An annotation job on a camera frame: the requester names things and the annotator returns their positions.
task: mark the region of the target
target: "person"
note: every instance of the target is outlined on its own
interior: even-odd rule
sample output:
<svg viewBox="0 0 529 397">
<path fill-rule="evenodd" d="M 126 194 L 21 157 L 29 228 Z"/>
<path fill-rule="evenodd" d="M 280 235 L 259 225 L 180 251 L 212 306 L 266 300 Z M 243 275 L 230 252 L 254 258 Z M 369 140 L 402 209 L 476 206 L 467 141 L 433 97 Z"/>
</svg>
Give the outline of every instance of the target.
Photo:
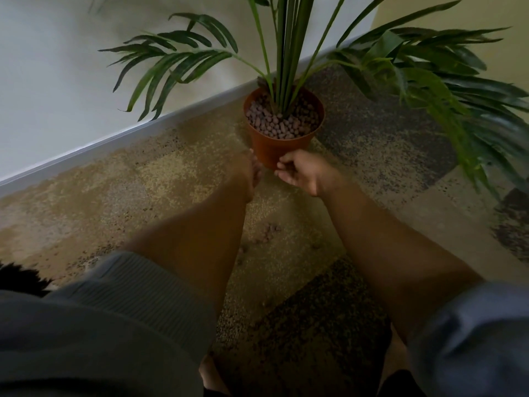
<svg viewBox="0 0 529 397">
<path fill-rule="evenodd" d="M 287 153 L 275 174 L 327 207 L 407 345 L 390 351 L 407 352 L 417 395 L 529 394 L 527 288 L 485 281 L 320 156 Z M 260 177 L 253 152 L 237 154 L 206 200 L 81 280 L 42 299 L 2 293 L 0 395 L 229 394 L 207 352 Z M 381 394 L 390 379 L 403 384 L 389 376 Z"/>
</svg>

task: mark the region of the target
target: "forearm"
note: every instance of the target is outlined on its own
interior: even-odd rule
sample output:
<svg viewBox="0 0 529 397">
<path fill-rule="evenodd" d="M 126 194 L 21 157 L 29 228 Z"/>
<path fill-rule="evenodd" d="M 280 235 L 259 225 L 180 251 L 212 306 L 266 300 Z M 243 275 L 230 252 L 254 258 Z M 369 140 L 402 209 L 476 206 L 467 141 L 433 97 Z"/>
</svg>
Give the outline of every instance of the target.
<svg viewBox="0 0 529 397">
<path fill-rule="evenodd" d="M 244 178 L 232 177 L 205 201 L 139 234 L 123 249 L 201 290 L 220 312 L 240 245 L 247 186 Z"/>
<path fill-rule="evenodd" d="M 405 340 L 446 301 L 482 281 L 462 260 L 401 223 L 358 186 L 322 197 L 347 251 Z"/>
</svg>

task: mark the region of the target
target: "white skirting board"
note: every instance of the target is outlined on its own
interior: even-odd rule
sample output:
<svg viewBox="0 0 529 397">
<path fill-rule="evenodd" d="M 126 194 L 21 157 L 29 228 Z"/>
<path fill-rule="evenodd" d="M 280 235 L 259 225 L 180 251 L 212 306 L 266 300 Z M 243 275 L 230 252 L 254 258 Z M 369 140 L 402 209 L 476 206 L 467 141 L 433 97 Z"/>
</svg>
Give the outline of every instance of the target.
<svg viewBox="0 0 529 397">
<path fill-rule="evenodd" d="M 321 51 L 320 55 L 325 55 L 333 50 L 334 46 L 329 47 Z M 298 71 L 303 71 L 307 67 L 309 60 L 310 57 L 301 59 L 298 65 Z M 0 181 L 0 198 L 21 191 L 29 186 L 36 185 L 43 180 L 50 179 L 71 168 L 85 165 L 95 159 L 101 159 L 109 153 L 130 146 L 141 139 L 174 128 L 178 123 L 192 119 L 200 114 L 241 98 L 251 93 L 256 87 L 256 81 L 252 80 L 191 106 L 184 107 L 181 110 L 169 113 L 155 121 L 144 123 L 129 130 L 111 135 L 108 138 L 80 147 L 77 150 L 65 153 L 62 156 L 32 167 L 22 173 L 6 178 Z"/>
</svg>

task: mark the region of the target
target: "speckled carpet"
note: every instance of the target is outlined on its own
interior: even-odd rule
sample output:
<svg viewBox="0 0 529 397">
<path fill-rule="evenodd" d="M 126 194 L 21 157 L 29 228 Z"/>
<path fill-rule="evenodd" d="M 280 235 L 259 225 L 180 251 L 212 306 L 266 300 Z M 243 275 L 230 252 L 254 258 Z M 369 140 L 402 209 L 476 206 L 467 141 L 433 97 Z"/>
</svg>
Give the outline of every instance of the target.
<svg viewBox="0 0 529 397">
<path fill-rule="evenodd" d="M 529 198 L 497 173 L 476 195 L 422 111 L 374 104 L 336 68 L 308 86 L 327 111 L 312 150 L 489 279 L 529 283 Z M 203 200 L 223 155 L 248 145 L 242 101 L 0 200 L 0 260 L 61 286 L 129 235 Z M 388 319 L 319 200 L 265 173 L 243 239 L 281 226 L 235 267 L 213 351 L 235 395 L 374 395 Z"/>
</svg>

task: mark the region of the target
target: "terracotta pot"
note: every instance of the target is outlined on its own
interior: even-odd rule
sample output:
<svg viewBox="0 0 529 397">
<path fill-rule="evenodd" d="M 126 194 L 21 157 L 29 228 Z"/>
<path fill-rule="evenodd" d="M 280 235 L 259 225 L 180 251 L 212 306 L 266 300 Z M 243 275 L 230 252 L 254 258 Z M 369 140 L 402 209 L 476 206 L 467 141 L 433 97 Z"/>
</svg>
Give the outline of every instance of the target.
<svg viewBox="0 0 529 397">
<path fill-rule="evenodd" d="M 320 126 L 311 133 L 301 136 L 300 138 L 294 139 L 274 139 L 266 136 L 259 131 L 257 131 L 247 119 L 248 130 L 250 137 L 252 138 L 252 148 L 255 152 L 255 155 L 263 165 L 271 170 L 277 168 L 277 162 L 279 158 L 287 152 L 291 152 L 297 149 L 307 149 L 308 145 L 311 142 L 311 139 L 314 138 L 316 132 L 320 130 L 323 119 L 325 119 L 325 109 L 323 108 L 322 102 L 314 95 L 314 93 L 309 92 L 305 88 L 301 88 L 299 91 L 303 94 L 305 99 L 312 104 L 320 116 Z M 246 118 L 246 112 L 250 108 L 253 101 L 258 99 L 265 90 L 262 88 L 254 90 L 248 95 L 244 101 L 244 117 Z"/>
</svg>

